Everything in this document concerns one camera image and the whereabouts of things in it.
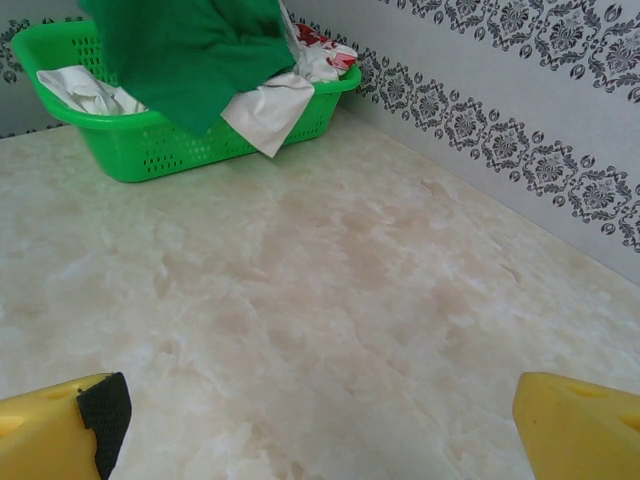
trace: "green laundry basket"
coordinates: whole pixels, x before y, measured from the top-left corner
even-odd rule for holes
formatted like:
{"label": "green laundry basket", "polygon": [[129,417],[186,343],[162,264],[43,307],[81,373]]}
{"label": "green laundry basket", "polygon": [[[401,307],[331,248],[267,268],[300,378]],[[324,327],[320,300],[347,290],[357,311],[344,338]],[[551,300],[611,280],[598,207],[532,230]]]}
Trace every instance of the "green laundry basket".
{"label": "green laundry basket", "polygon": [[[12,45],[49,113],[77,126],[102,169],[116,180],[141,182],[256,152],[222,118],[204,137],[196,137],[158,112],[98,116],[67,107],[40,84],[39,70],[84,65],[98,79],[117,85],[102,61],[93,22],[37,25],[18,33]],[[354,66],[340,81],[316,84],[311,102],[285,145],[321,136],[342,92],[355,89],[360,79],[360,70]]]}

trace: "white towel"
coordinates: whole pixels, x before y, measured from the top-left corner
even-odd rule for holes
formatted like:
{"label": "white towel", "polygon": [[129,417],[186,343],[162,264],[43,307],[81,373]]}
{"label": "white towel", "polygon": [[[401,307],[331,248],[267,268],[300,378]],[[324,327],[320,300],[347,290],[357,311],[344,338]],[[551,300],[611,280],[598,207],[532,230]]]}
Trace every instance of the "white towel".
{"label": "white towel", "polygon": [[300,75],[278,75],[256,90],[234,96],[222,118],[251,145],[273,158],[314,91],[313,85]]}
{"label": "white towel", "polygon": [[38,80],[69,108],[93,115],[127,115],[147,108],[122,88],[96,79],[82,65],[41,70]]}

